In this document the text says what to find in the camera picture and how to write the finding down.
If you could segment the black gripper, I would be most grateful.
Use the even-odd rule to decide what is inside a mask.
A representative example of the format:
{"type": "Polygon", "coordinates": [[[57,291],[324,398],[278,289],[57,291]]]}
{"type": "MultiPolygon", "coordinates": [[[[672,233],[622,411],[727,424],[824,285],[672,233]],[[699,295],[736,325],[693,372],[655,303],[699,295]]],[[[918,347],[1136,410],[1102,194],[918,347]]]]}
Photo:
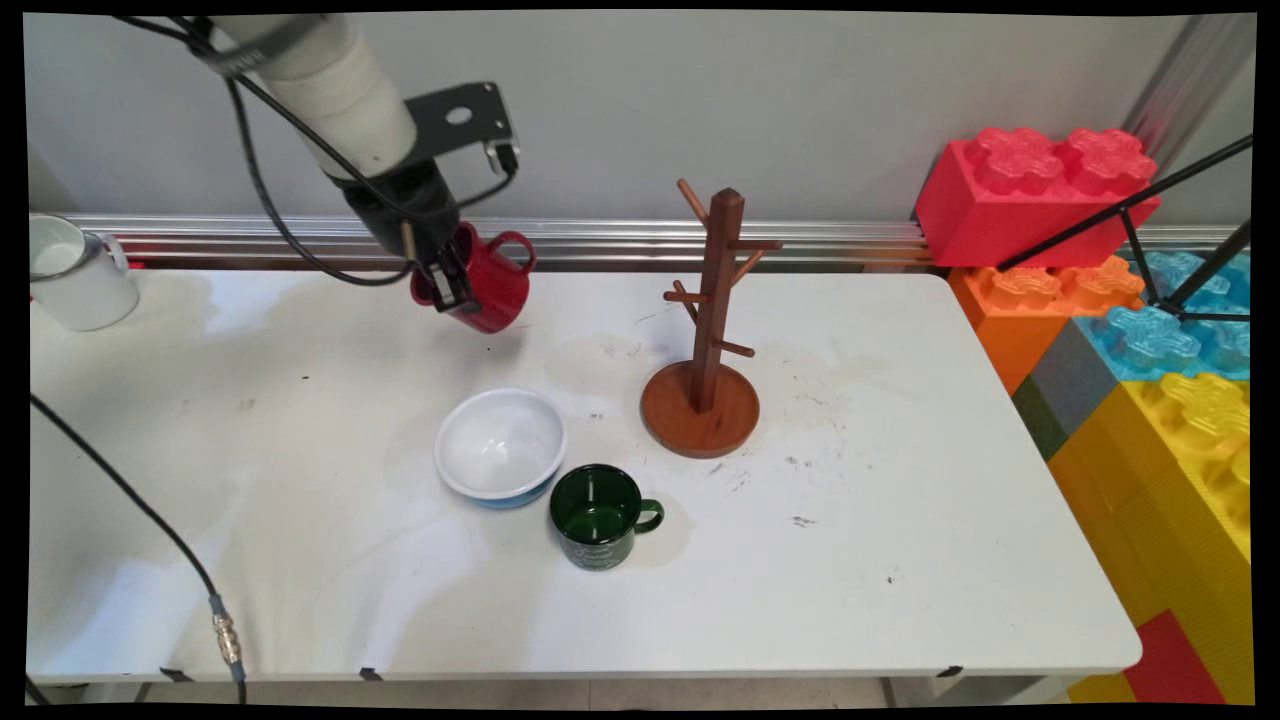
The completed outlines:
{"type": "Polygon", "coordinates": [[[428,278],[439,313],[479,311],[467,258],[457,242],[451,242],[460,210],[434,159],[407,159],[367,183],[342,178],[332,182],[384,250],[416,263],[433,263],[428,278]]]}

